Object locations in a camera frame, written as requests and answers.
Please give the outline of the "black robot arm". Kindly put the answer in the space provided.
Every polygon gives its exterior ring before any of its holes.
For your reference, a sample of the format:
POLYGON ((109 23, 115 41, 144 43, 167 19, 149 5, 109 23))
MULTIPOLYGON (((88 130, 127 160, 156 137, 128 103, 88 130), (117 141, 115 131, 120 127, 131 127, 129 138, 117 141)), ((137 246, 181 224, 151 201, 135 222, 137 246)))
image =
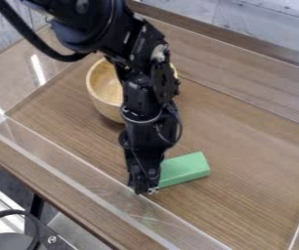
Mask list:
POLYGON ((120 113, 125 130, 119 142, 124 148, 135 193, 156 193, 165 152, 177 144, 183 123, 175 97, 180 80, 171 65, 164 33, 139 17, 125 0, 20 0, 50 16, 50 27, 65 48, 62 55, 37 36, 6 0, 0 14, 46 56, 74 62, 100 52, 112 63, 123 87, 120 113))

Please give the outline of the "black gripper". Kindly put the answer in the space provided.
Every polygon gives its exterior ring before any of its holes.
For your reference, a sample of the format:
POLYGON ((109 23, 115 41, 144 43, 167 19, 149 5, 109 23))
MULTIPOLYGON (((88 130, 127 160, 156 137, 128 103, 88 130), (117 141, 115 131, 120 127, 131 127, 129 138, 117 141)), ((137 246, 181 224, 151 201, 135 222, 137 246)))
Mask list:
POLYGON ((121 117, 125 130, 120 135, 129 173, 128 186, 143 191, 143 171, 147 193, 159 191, 160 165, 164 152, 183 135, 183 122, 175 97, 180 94, 180 80, 171 64, 168 49, 153 52, 149 63, 139 67, 115 65, 123 87, 121 117))

